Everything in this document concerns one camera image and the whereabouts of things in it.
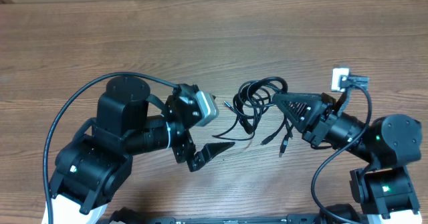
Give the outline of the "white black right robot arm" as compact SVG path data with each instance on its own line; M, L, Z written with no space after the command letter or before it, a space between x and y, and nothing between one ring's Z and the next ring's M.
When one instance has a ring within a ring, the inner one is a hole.
M350 188L368 223L421 222L407 165L421 159L421 123L404 114L360 121L344 109L350 95L287 93L274 96L302 139L313 149L348 151L367 162L350 172Z

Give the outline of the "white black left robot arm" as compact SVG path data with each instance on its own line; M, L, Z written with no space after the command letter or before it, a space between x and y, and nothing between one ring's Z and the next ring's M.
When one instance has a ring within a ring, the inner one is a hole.
M213 95L197 85L171 84L160 100L150 91L152 76L114 72L106 82L97 113L87 119L55 159L54 172L43 171L44 223L96 223L115 192L132 172L136 155L172 150L178 163L200 170L231 142L197 150L190 130L206 126L219 110Z

